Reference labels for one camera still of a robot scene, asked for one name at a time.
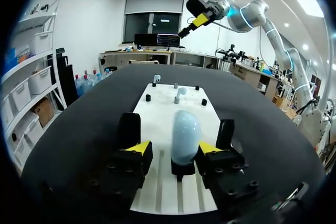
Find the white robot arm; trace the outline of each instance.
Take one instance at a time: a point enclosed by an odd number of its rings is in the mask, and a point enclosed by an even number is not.
[[[294,119],[294,123],[315,147],[322,139],[329,122],[323,120],[323,112],[314,102],[299,52],[296,48],[284,48],[277,28],[266,17],[265,12],[269,8],[268,5],[263,0],[253,0],[243,7],[239,7],[234,0],[209,0],[207,2],[189,0],[186,6],[196,19],[179,33],[181,38],[202,25],[218,24],[215,21],[225,16],[228,18],[231,30],[237,33],[246,33],[259,26],[263,28],[275,51],[280,69],[292,70],[293,85],[300,111],[300,115]]]

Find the bolt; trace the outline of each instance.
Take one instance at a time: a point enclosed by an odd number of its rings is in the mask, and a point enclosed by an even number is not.
[[[118,189],[114,189],[113,192],[114,192],[114,194],[116,194],[116,195],[120,195],[120,194],[121,194],[121,191],[118,190]]]

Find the screw hole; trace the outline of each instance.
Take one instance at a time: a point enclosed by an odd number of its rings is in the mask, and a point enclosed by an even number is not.
[[[110,163],[110,164],[107,165],[107,168],[108,169],[115,169],[116,166],[114,164]]]
[[[235,189],[229,189],[229,191],[227,191],[227,194],[229,194],[229,195],[235,195],[237,193],[236,193]]]
[[[97,182],[95,179],[91,179],[91,180],[89,181],[89,184],[90,184],[91,186],[98,186],[98,182]]]
[[[253,181],[250,182],[250,186],[251,187],[256,187],[256,186],[259,186],[259,183],[255,180],[253,180]]]

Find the ceiling light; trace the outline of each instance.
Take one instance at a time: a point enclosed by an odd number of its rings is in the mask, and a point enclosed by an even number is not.
[[[311,16],[324,18],[323,11],[316,0],[297,0],[303,10]]]

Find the black round table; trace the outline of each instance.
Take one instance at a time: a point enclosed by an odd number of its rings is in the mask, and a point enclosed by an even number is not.
[[[78,174],[84,174],[109,155],[115,147],[120,116],[133,111],[155,74],[161,75],[161,84],[202,87],[218,117],[235,120],[234,139],[249,163],[249,172],[260,184],[285,198],[306,182],[309,191],[303,202],[312,200],[325,179],[321,162],[308,140],[265,96],[230,73],[146,64],[116,71],[54,121],[32,150],[22,173],[22,180],[34,197],[41,196],[42,182],[67,190]],[[197,215],[197,220],[201,215],[207,217],[208,213]],[[99,218],[102,222],[108,220],[106,216]]]

